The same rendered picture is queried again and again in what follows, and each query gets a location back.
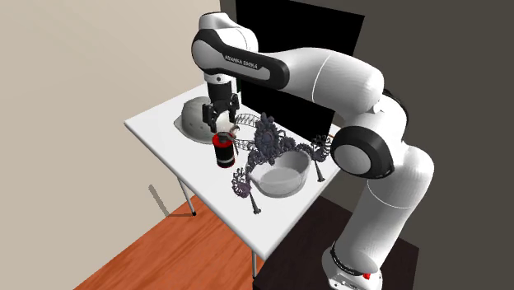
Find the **grey bowl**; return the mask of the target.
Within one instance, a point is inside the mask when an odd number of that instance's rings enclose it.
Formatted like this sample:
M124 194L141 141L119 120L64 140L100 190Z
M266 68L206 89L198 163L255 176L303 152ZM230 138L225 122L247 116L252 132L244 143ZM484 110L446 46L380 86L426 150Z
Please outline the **grey bowl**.
M271 198L286 198L297 193L306 182L311 159L303 151L285 152L274 164L257 165L250 179L258 191Z

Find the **red and black canister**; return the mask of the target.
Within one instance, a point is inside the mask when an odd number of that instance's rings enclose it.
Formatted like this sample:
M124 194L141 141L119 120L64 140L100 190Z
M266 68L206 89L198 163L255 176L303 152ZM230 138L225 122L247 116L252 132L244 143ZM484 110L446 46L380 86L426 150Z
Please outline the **red and black canister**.
M216 133L212 142L217 165L221 168L232 167L235 163L235 149L231 134L227 132Z

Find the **dark robot stand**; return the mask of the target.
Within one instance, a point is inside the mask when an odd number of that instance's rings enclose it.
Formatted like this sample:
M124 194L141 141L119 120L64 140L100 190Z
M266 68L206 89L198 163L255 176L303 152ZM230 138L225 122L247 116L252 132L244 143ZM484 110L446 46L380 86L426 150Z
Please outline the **dark robot stand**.
M253 290L334 290L322 254L339 237L352 213L318 197L265 260ZM418 247L399 239L381 266L382 290L414 290Z

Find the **white table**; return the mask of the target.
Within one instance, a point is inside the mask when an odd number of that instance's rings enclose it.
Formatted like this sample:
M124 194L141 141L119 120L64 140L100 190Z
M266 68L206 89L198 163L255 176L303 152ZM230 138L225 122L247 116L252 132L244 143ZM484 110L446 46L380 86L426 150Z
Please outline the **white table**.
M234 166L223 169L216 163L213 145L189 140L174 126L186 101L207 94L207 85L203 83L125 120L124 124L253 254L266 260L340 169L331 158L318 166L311 163L302 189L283 199L270 198L252 189L252 198L262 210L255 214L250 199L238 197L231 188L233 173L246 164L248 152L241 149Z

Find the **black flat panel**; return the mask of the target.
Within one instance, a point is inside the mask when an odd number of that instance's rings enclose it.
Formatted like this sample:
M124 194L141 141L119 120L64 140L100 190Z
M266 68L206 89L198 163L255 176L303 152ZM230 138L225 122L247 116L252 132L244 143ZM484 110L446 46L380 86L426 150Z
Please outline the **black flat panel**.
M293 0L236 0L236 22L252 30L259 51L303 47L353 54L365 16ZM242 104L310 141L329 133L334 112L290 94L239 81Z

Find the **white dome helmet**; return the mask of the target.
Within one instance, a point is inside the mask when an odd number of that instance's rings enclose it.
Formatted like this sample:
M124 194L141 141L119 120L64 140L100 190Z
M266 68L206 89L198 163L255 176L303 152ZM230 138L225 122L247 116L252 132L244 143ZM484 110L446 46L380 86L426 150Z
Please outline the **white dome helmet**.
M174 126L188 139L196 143L211 144L214 133L208 124L203 122L203 105L210 103L206 96L198 96L183 105L180 116Z

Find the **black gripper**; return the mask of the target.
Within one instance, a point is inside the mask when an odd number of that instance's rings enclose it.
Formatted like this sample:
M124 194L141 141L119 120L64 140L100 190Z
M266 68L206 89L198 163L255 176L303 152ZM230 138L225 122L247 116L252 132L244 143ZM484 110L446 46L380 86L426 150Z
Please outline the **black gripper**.
M229 121L236 122L236 114L240 109L239 96L232 90L232 81L225 83L209 83L208 96L210 104L202 105L202 120L212 133L217 132L217 114L228 110Z

